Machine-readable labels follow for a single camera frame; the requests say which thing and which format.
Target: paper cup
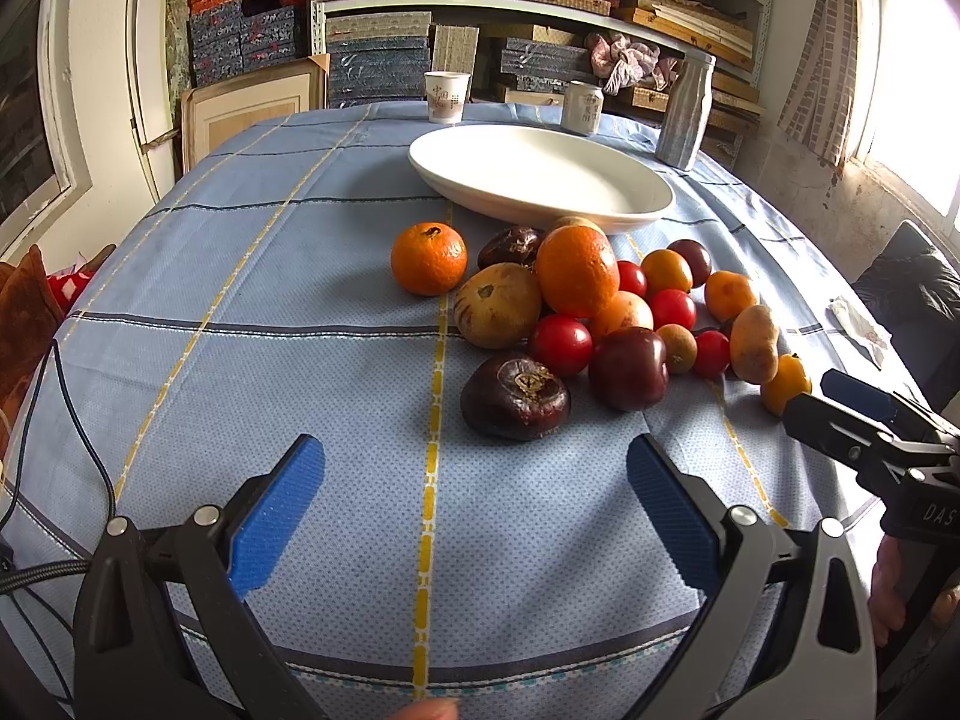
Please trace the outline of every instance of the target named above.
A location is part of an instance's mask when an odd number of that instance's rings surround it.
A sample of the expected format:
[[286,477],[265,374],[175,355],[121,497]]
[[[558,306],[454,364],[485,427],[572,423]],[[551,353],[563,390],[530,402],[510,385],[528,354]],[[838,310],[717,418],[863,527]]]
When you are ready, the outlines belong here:
[[426,78],[426,107],[434,124],[457,124],[464,117],[469,73],[431,71]]

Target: curtain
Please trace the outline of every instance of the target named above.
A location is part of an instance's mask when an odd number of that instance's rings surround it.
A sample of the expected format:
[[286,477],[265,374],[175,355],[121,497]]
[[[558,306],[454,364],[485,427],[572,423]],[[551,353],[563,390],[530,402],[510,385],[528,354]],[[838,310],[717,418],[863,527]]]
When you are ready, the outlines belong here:
[[839,172],[847,157],[858,0],[817,0],[779,127]]

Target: metal bolt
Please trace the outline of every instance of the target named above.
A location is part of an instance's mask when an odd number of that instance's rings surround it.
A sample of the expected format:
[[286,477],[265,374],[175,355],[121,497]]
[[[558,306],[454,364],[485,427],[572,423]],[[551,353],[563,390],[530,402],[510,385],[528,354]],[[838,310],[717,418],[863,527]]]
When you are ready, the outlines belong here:
[[843,525],[833,517],[825,517],[823,522],[820,523],[820,527],[831,538],[843,536]]
[[203,527],[208,527],[220,519],[220,510],[215,506],[202,506],[193,512],[193,521]]
[[730,509],[730,519],[736,522],[737,525],[743,525],[744,527],[749,527],[757,523],[757,515],[754,510],[746,506],[734,506]]
[[123,533],[127,532],[127,518],[126,517],[114,517],[110,522],[107,522],[107,533],[111,536],[122,536]]

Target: white can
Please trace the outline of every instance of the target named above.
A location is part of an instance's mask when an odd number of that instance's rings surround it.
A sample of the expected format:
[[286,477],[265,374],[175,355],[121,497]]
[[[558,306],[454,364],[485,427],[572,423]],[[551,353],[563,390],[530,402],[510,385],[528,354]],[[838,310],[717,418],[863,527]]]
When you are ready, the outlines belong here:
[[596,135],[603,111],[603,92],[599,86],[570,81],[563,95],[560,126],[579,135]]

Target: plate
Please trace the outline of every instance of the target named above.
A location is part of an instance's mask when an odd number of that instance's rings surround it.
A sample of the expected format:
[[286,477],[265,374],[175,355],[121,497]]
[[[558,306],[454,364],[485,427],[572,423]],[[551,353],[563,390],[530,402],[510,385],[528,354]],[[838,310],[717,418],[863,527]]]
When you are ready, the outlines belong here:
[[579,215],[606,233],[635,230],[664,215],[673,190],[615,148],[536,127],[469,124],[421,135],[410,162],[458,205],[512,224],[549,227]]

